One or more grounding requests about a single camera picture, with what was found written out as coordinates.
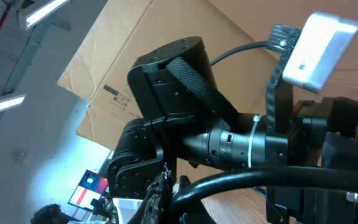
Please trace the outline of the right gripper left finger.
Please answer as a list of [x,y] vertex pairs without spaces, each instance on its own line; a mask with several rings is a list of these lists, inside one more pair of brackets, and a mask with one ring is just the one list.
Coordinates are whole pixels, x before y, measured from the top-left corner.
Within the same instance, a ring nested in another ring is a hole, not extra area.
[[147,187],[146,196],[129,224],[163,224],[169,214],[173,185],[172,171],[164,164],[164,170]]

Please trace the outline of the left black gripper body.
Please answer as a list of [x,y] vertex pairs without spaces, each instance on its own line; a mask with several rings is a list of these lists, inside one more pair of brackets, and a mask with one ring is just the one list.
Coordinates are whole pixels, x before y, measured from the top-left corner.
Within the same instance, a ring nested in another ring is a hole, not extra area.
[[269,96],[265,163],[284,167],[266,188],[270,223],[358,223],[358,102]]

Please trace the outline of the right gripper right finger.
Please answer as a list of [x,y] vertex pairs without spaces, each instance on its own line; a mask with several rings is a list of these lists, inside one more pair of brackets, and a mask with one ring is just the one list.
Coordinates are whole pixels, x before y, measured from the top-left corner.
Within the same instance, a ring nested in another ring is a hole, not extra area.
[[[179,178],[178,193],[185,187],[191,184],[189,178],[185,175],[181,175]],[[216,222],[209,215],[207,210],[201,201],[196,202],[190,208],[187,208],[186,212],[179,217],[178,223],[180,224],[216,224]]]

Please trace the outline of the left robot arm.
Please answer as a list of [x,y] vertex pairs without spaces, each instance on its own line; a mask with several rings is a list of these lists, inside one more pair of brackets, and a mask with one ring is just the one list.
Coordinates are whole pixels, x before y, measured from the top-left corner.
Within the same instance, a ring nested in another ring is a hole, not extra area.
[[132,223],[211,223],[202,199],[251,188],[270,223],[358,223],[358,102],[293,102],[283,80],[297,37],[261,47],[280,59],[265,114],[239,113],[212,83],[203,40],[141,56],[128,79],[142,117],[107,168],[114,198],[140,199]]

